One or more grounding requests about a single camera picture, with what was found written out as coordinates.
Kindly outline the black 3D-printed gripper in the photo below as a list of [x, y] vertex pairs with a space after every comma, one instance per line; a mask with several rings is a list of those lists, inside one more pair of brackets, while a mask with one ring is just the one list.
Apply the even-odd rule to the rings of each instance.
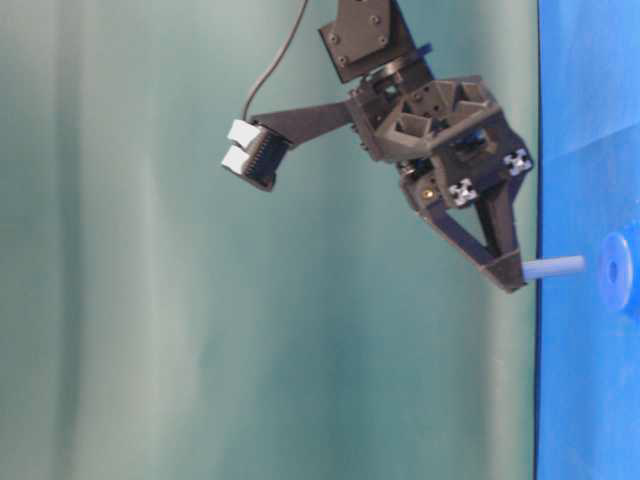
[[[411, 90], [362, 81], [349, 108], [371, 157], [397, 167], [411, 207], [497, 287], [522, 288], [513, 204], [533, 160], [482, 79], [431, 80]], [[446, 212], [469, 207], [487, 247]]]

